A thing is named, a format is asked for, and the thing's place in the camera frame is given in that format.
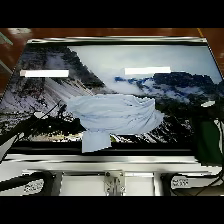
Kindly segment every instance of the white cloth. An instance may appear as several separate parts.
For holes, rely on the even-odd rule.
[[[158,127],[164,114],[155,109],[155,100],[122,94],[77,96],[67,102],[68,112],[80,119],[82,152],[111,146],[110,134],[143,134]]]

